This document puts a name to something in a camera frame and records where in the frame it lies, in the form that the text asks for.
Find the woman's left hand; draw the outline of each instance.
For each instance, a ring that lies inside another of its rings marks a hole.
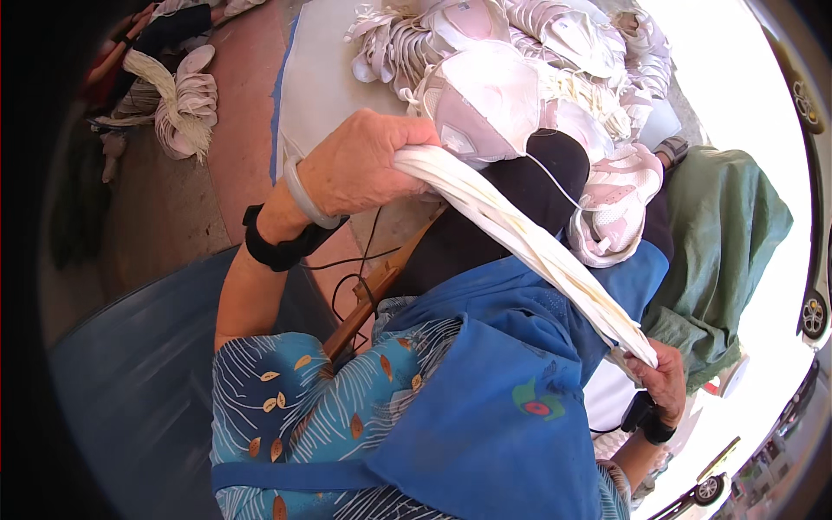
[[[298,164],[310,199],[327,215],[353,215],[428,185],[393,168],[405,145],[439,146],[429,119],[382,116],[364,108],[348,117]]]

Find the green cloth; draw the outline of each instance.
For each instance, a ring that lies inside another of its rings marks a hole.
[[[740,358],[740,314],[792,218],[751,156],[710,146],[671,173],[667,208],[675,254],[641,325],[681,350],[691,394]]]

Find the red cloth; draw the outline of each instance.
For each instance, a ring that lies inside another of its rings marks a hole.
[[[121,53],[121,56],[118,57],[118,60],[112,67],[110,67],[110,70],[107,71],[103,78],[81,90],[80,97],[82,99],[87,100],[95,106],[106,104],[107,95],[110,93],[110,90],[112,90],[112,87],[116,82],[116,75],[118,74],[118,70],[121,68],[121,63],[124,62],[124,54],[124,52]],[[109,52],[98,55],[96,61],[92,63],[89,70],[87,70],[87,73],[84,75],[84,82],[87,81],[87,78],[90,74],[92,74],[92,71],[95,70],[96,67],[104,63],[104,60],[106,60],[106,57],[108,56],[110,56]]]

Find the wooden chair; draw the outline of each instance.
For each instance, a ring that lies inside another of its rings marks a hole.
[[[443,211],[445,211],[445,206],[436,210],[430,216],[430,221],[421,230],[410,237],[398,251],[388,256],[382,265],[373,270],[364,279],[370,292],[373,294],[372,300],[367,296],[367,291],[364,289],[363,284],[358,283],[353,288],[353,292],[359,298],[359,303],[349,313],[349,316],[341,322],[341,325],[339,325],[335,333],[324,343],[324,352],[330,359],[335,361],[344,352],[347,344],[352,341],[359,332],[359,329],[361,329],[361,326],[367,321],[367,318],[375,311],[372,302],[378,302],[384,297],[384,293],[393,285],[393,282],[396,281],[404,266],[408,263],[410,256],[416,249],[416,245],[422,240],[425,232],[436,221],[437,217],[442,215]]]

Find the elderly woman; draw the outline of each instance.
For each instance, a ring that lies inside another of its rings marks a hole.
[[[325,214],[358,213],[428,189],[393,168],[408,144],[438,146],[433,123],[362,110],[298,176]],[[528,150],[580,196],[580,145],[550,132]],[[554,235],[573,211],[525,158],[482,173]],[[660,193],[648,205],[630,259],[591,270],[633,319],[672,255],[662,204]],[[226,518],[628,518],[630,489],[681,420],[677,350],[652,341],[658,369],[628,360],[658,415],[612,461],[594,460],[582,388],[609,348],[567,298],[448,209],[379,303],[370,348],[334,373],[317,339],[269,335],[285,271],[331,231],[283,179],[258,209],[216,325],[211,461]]]

